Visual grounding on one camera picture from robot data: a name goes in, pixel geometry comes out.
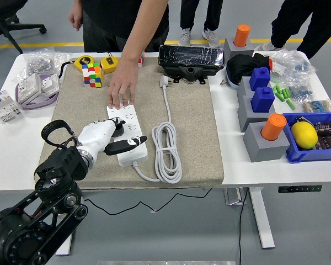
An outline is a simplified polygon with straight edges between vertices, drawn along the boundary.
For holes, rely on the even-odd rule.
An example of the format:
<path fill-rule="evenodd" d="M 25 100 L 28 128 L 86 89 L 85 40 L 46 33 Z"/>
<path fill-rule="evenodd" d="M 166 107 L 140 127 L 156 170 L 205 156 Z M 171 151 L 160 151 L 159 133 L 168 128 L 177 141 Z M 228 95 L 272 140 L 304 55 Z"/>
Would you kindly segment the person's right hand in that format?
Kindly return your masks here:
<path fill-rule="evenodd" d="M 83 10 L 80 7 L 73 7 L 68 15 L 68 20 L 71 26 L 79 31 L 82 26 Z"/>

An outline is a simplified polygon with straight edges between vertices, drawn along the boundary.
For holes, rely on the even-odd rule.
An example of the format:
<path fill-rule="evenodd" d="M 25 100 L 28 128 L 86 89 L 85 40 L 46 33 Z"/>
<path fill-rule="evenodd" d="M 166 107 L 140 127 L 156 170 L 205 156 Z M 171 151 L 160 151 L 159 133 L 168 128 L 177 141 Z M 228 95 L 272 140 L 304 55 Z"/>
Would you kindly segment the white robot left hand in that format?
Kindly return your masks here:
<path fill-rule="evenodd" d="M 112 118 L 104 121 L 95 121 L 85 126 L 78 137 L 80 145 L 79 152 L 86 152 L 95 160 L 99 153 L 106 153 L 108 156 L 117 155 L 131 151 L 147 140 L 146 136 L 137 136 L 127 140 L 112 142 L 110 140 L 116 130 L 123 128 L 121 118 Z"/>

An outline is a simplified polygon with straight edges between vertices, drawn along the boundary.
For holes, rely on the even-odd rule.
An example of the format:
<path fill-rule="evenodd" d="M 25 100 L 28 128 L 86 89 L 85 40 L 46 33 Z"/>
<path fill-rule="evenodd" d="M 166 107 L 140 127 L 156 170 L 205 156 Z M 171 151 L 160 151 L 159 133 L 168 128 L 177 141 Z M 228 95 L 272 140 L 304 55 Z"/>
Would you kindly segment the person's left hand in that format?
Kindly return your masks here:
<path fill-rule="evenodd" d="M 120 109 L 123 105 L 134 104 L 138 80 L 138 57 L 121 57 L 113 73 L 108 89 L 108 108 Z"/>

